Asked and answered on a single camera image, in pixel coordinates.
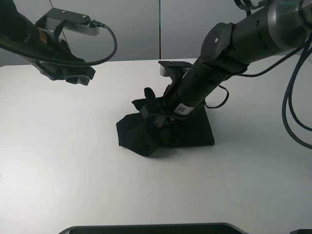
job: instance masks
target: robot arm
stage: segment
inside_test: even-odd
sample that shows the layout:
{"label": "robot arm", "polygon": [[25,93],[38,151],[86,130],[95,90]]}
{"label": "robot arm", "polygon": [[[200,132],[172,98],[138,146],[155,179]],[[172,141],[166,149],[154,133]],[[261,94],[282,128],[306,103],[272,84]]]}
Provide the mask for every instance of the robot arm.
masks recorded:
{"label": "robot arm", "polygon": [[62,29],[67,29],[96,36],[98,27],[108,29],[115,43],[113,53],[97,61],[100,64],[110,59],[117,50],[116,37],[106,25],[91,20],[89,16],[57,8],[52,8],[34,25],[17,11],[12,0],[0,0],[0,47],[24,55],[21,56],[24,60],[51,80],[88,85],[95,74],[89,64],[94,62],[85,63],[83,59],[76,58],[59,35]]}
{"label": "robot arm", "polygon": [[193,65],[160,61],[173,82],[162,97],[146,88],[146,99],[133,102],[140,114],[117,124],[119,145],[143,156],[157,147],[214,145],[205,98],[250,63],[302,46],[312,30],[311,9],[312,0],[274,0],[237,24],[217,24]]}

